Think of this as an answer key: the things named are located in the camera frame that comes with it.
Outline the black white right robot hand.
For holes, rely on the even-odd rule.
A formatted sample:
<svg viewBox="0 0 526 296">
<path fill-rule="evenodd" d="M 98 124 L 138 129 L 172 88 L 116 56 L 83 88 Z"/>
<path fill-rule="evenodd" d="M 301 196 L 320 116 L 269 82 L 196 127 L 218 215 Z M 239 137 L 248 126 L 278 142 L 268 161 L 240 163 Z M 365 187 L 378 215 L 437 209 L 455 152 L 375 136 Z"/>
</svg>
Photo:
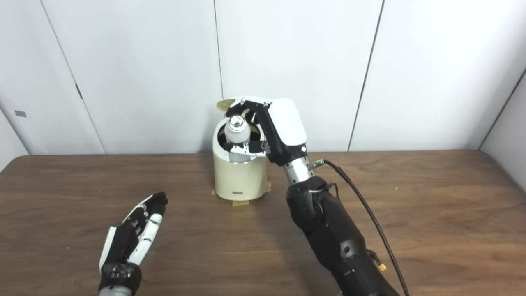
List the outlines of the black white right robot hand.
<svg viewBox="0 0 526 296">
<path fill-rule="evenodd" d="M 278 167 L 292 167 L 294 161 L 306 159 L 307 136 L 294 101 L 243 96 L 229 106 L 226 116 L 240 116 L 245 110 L 254 114 L 265 140 L 228 142 L 224 150 L 250 157 L 267 157 Z"/>
</svg>

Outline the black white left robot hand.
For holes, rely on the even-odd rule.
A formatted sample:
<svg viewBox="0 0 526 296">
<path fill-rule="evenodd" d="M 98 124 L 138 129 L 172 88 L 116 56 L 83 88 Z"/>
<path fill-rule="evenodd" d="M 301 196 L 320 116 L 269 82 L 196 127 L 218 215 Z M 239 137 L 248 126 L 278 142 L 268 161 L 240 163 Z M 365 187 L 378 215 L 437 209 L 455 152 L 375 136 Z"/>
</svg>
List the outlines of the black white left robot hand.
<svg viewBox="0 0 526 296">
<path fill-rule="evenodd" d="M 109 227 L 98 271 L 100 296 L 135 296 L 142 282 L 140 264 L 160 229 L 168 199 L 154 193 L 137 204 L 119 226 Z"/>
</svg>

